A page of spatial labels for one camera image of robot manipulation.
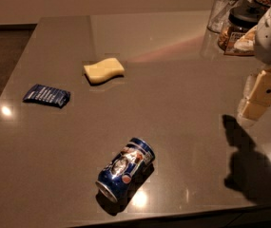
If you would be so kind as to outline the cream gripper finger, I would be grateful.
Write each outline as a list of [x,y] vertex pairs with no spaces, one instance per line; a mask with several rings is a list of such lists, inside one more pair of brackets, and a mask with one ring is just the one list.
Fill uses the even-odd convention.
[[242,118],[257,121],[271,106],[271,67],[263,69],[249,95]]
[[254,84],[256,83],[256,79],[257,79],[257,77],[255,75],[250,74],[245,81],[243,93],[242,93],[242,98],[239,102],[238,109],[237,109],[237,112],[240,116],[244,115],[243,112],[245,109],[245,105],[246,105],[247,100],[249,98],[249,95],[254,87]]

